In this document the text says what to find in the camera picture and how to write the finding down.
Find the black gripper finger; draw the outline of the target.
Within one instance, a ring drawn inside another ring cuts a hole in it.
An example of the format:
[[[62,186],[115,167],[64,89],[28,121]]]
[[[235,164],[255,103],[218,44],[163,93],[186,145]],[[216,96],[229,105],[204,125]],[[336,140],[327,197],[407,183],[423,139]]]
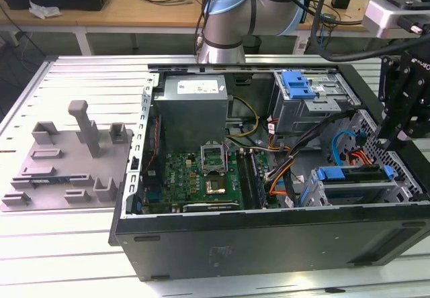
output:
[[[398,140],[429,137],[429,79],[424,76],[401,76],[400,123]]]
[[[376,130],[376,137],[380,144],[390,144],[396,137],[398,106],[395,105],[397,95],[397,83],[400,76],[400,58],[384,56],[381,63],[378,99],[382,102],[383,121]]]

